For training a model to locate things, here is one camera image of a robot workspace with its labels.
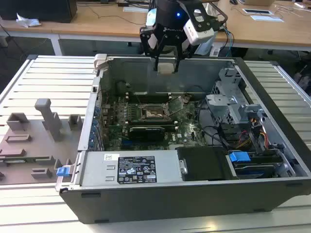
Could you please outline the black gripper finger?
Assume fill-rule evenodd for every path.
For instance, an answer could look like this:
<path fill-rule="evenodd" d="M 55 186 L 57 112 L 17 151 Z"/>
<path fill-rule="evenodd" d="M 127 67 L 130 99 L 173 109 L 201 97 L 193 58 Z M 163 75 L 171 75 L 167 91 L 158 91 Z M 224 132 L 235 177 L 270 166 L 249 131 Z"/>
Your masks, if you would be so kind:
<path fill-rule="evenodd" d="M 154 33 L 154 27 L 141 27 L 139 35 L 143 47 L 144 54 L 148 57 L 154 58 L 154 71 L 158 70 L 158 61 L 160 50 L 157 38 Z"/>
<path fill-rule="evenodd" d="M 188 39 L 183 39 L 181 37 L 176 38 L 176 50 L 174 51 L 175 62 L 174 62 L 174 73 L 179 70 L 180 61 L 191 58 L 193 55 L 192 45 Z"/>

